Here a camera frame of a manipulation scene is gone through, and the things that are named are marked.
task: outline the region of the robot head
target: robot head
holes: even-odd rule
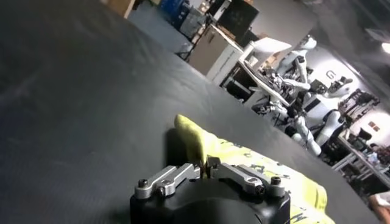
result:
[[[298,45],[299,49],[312,50],[317,46],[317,41],[311,36],[307,35]]]

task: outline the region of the person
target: person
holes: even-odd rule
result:
[[[390,224],[390,191],[371,195],[369,202],[381,221]]]

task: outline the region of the desk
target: desk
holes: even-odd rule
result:
[[[338,137],[340,142],[343,144],[345,148],[347,148],[350,151],[350,154],[347,155],[344,159],[340,160],[338,163],[336,163],[332,169],[335,171],[341,170],[343,167],[345,167],[347,164],[351,163],[353,160],[358,159],[360,160],[365,167],[367,167],[375,176],[378,177],[378,179],[385,184],[388,188],[390,188],[390,178],[386,176],[385,174],[381,173],[378,169],[376,169],[371,163],[369,163],[366,160],[366,157],[363,155],[363,153],[357,151],[353,148],[353,146],[340,135]]]
[[[1,224],[128,223],[137,181],[185,161],[177,113],[321,184],[336,223],[378,223],[330,167],[98,1],[6,0],[0,17]]]

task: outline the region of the screw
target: screw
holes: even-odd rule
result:
[[[156,189],[157,195],[160,197],[165,197],[165,188],[159,187]]]
[[[271,178],[271,184],[272,184],[272,185],[279,185],[280,182],[282,182],[282,180],[280,179],[280,177],[272,177],[272,178]]]
[[[252,177],[251,179],[248,179],[248,182],[251,182],[251,183],[256,182],[256,181],[257,181],[257,178],[254,178],[254,177]]]
[[[266,193],[266,189],[262,185],[258,185],[255,187],[255,194],[259,196],[263,196]]]
[[[138,181],[138,187],[146,187],[147,185],[147,180],[146,179],[140,179]]]

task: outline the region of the floor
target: floor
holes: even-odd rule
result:
[[[173,53],[187,48],[190,42],[165,18],[166,16],[157,6],[144,1],[130,13],[128,20]]]

